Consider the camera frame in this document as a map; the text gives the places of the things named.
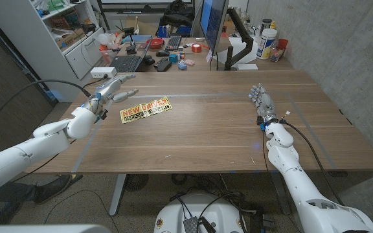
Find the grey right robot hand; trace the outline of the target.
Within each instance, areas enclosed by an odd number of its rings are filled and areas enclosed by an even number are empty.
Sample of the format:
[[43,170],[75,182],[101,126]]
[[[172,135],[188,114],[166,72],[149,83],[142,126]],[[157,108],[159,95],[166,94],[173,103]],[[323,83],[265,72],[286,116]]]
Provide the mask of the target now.
[[271,123],[278,123],[274,101],[261,83],[252,86],[249,98],[257,108],[256,122],[259,126],[267,127]]

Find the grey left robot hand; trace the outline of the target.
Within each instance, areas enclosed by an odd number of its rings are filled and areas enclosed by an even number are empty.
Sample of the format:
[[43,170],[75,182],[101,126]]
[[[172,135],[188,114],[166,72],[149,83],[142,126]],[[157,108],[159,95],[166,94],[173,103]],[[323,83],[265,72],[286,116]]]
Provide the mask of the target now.
[[99,114],[103,109],[103,105],[112,100],[113,102],[122,102],[128,99],[129,97],[137,94],[139,92],[138,89],[134,89],[128,92],[117,93],[121,85],[132,78],[135,78],[134,74],[122,74],[118,75],[106,82],[102,85],[99,85],[95,91],[93,92],[92,96],[81,105],[82,108],[90,110],[95,115]]

